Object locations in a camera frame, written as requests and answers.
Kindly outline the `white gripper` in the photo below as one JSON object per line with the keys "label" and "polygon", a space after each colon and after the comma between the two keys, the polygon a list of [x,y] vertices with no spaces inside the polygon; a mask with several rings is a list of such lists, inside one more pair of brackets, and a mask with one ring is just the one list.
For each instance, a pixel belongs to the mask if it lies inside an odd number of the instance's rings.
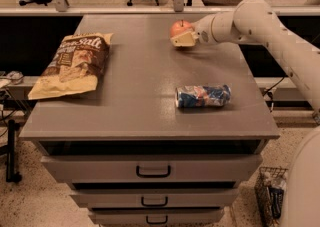
{"label": "white gripper", "polygon": [[214,15],[207,15],[200,20],[193,23],[195,31],[186,31],[171,38],[171,43],[175,47],[193,47],[196,45],[197,40],[203,44],[216,44],[217,41],[213,36],[212,25]]}

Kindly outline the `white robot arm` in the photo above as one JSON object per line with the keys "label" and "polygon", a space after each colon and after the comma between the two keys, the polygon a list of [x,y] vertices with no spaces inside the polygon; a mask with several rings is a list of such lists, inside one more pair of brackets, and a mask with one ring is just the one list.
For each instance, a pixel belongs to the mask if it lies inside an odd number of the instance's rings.
{"label": "white robot arm", "polygon": [[[232,12],[207,15],[170,29],[176,47],[196,43],[264,46],[314,110],[320,113],[320,49],[279,20],[264,0],[242,0]],[[289,167],[279,227],[320,227],[320,127],[300,142]]]}

